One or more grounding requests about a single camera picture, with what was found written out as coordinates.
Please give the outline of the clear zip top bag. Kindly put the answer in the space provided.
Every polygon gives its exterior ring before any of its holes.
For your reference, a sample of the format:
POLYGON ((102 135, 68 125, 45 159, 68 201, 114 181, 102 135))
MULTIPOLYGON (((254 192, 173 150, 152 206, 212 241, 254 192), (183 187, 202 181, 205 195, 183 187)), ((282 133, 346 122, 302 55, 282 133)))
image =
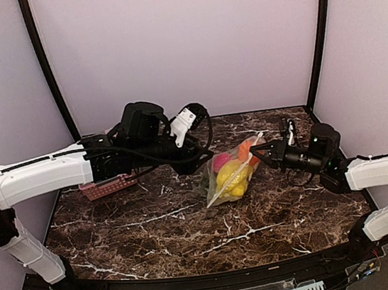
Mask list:
POLYGON ((240 200, 260 165, 259 157, 250 149, 265 143, 262 132, 244 139, 231 150, 214 155, 204 165, 199 190, 206 198, 206 207, 240 200))

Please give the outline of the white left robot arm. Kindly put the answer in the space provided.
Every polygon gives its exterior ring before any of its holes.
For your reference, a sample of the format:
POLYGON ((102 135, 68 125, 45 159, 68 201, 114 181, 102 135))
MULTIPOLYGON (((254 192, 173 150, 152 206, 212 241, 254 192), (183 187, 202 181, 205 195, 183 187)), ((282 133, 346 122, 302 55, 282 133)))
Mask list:
POLYGON ((19 211, 35 203, 50 208, 61 189, 98 184, 136 169, 169 165, 181 175, 194 173, 212 156, 210 144, 200 144, 187 131, 124 144, 97 135, 47 155, 0 165, 0 249, 57 290, 85 290, 69 262, 29 231, 19 211))

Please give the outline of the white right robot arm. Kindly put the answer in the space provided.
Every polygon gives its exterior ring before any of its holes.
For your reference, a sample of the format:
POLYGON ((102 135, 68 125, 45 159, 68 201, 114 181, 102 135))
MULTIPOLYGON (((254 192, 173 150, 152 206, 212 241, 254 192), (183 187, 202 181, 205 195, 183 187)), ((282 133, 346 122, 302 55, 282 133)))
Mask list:
MULTIPOLYGON (((336 194, 362 191, 388 185, 388 154, 380 156, 338 157, 340 135, 312 135, 308 147, 291 146, 284 140, 272 140, 250 148, 253 156, 281 171, 301 170, 319 175, 322 186, 336 194)), ((371 244, 388 236, 388 206, 363 216, 349 231, 344 255, 360 262, 371 244)))

